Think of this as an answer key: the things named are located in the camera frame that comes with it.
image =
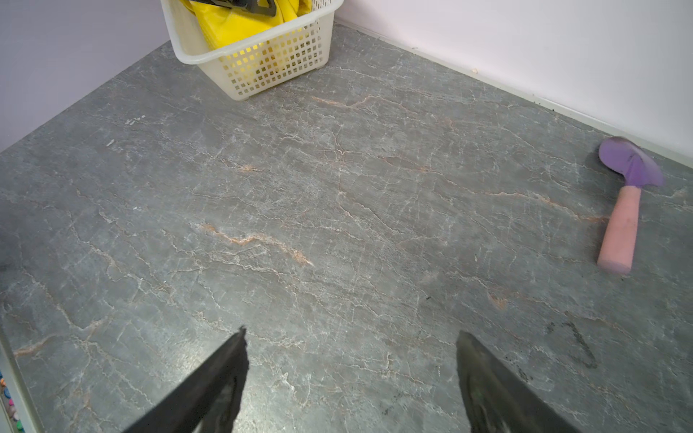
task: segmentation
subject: gray marble floor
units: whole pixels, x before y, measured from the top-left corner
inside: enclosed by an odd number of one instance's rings
[[[690,432],[693,170],[353,30],[243,103],[165,45],[0,154],[1,325],[49,432],[118,432],[240,325],[239,432],[457,432],[479,337],[585,432]]]

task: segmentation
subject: yellow plastic bag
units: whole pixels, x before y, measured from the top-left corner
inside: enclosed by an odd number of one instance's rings
[[[198,19],[210,49],[233,44],[311,11],[311,0],[275,0],[273,17],[252,14],[242,9],[223,8],[190,0],[180,0]]]

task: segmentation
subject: white plastic basket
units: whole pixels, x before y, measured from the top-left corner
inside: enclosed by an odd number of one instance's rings
[[[178,60],[196,64],[235,100],[243,100],[327,63],[335,10],[344,0],[313,0],[313,11],[210,51],[197,18],[179,0],[161,0]]]

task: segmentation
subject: baseboard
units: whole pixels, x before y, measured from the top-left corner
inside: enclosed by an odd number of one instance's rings
[[[627,131],[621,130],[609,123],[603,122],[597,118],[594,118],[592,116],[589,116],[587,114],[578,112],[574,109],[571,109],[569,107],[566,107],[565,105],[557,104],[551,100],[541,98],[536,95],[528,94],[524,91],[518,90],[514,87],[508,86],[502,82],[498,82],[492,78],[484,76],[483,73],[478,73],[477,71],[473,71],[470,69],[465,69],[461,68],[457,65],[451,64],[445,60],[441,60],[431,54],[426,53],[425,51],[419,50],[418,48],[412,48],[411,46],[406,46],[400,42],[397,42],[396,40],[390,39],[388,37],[385,37],[383,35],[379,35],[378,33],[375,33],[371,30],[368,30],[366,28],[363,28],[361,26],[358,26],[354,23],[345,21],[343,19],[336,18],[335,22],[338,24],[342,24],[346,27],[353,28],[354,30],[358,30],[361,33],[364,33],[368,36],[375,37],[376,39],[379,39],[383,42],[386,42],[390,45],[394,45],[398,48],[401,48],[405,51],[409,51],[410,53],[420,55],[421,57],[428,59],[432,62],[436,62],[438,64],[442,64],[445,67],[448,67],[452,69],[453,71],[457,71],[460,73],[463,73],[466,76],[470,76],[472,78],[475,78],[476,80],[479,80],[481,82],[485,82],[488,85],[497,87],[501,90],[505,90],[506,92],[513,94],[515,96],[519,96],[522,99],[526,99],[530,102],[533,102],[537,105],[540,105],[542,107],[551,109],[555,111],[556,113],[562,114],[564,116],[570,117],[576,121],[582,122],[585,125],[589,125],[597,130],[604,131],[607,134],[610,135],[619,135],[619,136],[624,136],[627,139],[631,140],[634,143],[637,143],[640,147],[648,149],[652,152],[655,152],[656,154],[662,155],[663,157],[669,158],[673,161],[676,161],[680,164],[683,164],[685,166],[689,166],[693,168],[693,157],[689,157],[687,155],[681,154],[679,152],[676,152],[674,150],[670,150],[662,145],[659,145],[657,143],[653,143],[649,140],[643,139],[642,137],[638,137],[634,134],[631,134]]]

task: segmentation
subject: white wall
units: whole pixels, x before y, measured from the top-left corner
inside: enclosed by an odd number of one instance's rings
[[[693,158],[693,0],[345,0],[337,17]]]
[[[167,40],[159,0],[3,0],[0,150]]]

